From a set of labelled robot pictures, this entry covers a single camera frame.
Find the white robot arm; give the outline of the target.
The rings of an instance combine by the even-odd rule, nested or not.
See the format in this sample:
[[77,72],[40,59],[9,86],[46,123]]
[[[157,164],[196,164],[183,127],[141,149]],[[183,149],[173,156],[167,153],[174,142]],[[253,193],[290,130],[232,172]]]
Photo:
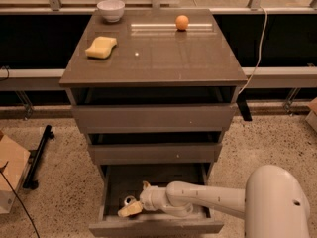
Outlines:
[[243,189],[183,181],[158,187],[145,181],[140,196],[129,196],[118,215],[160,210],[185,217],[195,205],[243,219],[245,238],[310,238],[309,201],[295,176],[274,165],[255,169]]

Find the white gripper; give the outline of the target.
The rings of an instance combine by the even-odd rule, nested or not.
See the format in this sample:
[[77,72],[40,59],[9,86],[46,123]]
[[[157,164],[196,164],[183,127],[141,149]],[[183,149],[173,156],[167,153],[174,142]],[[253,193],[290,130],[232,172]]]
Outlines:
[[129,217],[146,211],[162,210],[166,203],[165,189],[151,186],[149,182],[143,181],[143,191],[140,201],[131,201],[118,211],[119,217]]

